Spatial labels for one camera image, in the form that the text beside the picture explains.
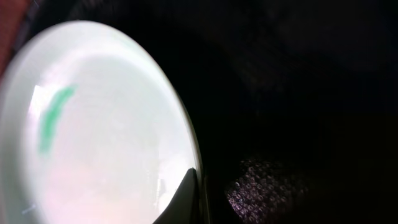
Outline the white plate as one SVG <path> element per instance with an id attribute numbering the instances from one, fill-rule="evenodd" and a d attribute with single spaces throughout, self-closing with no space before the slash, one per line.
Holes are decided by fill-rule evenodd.
<path id="1" fill-rule="evenodd" d="M 1 86 L 2 223 L 154 223 L 188 169 L 192 125 L 133 39 L 65 22 L 13 58 Z"/>

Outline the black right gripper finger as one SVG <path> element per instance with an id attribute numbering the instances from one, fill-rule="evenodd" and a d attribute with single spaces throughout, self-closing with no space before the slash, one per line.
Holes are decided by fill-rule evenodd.
<path id="1" fill-rule="evenodd" d="M 199 223 L 199 201 L 197 173 L 188 169 L 176 193 L 154 224 Z"/>

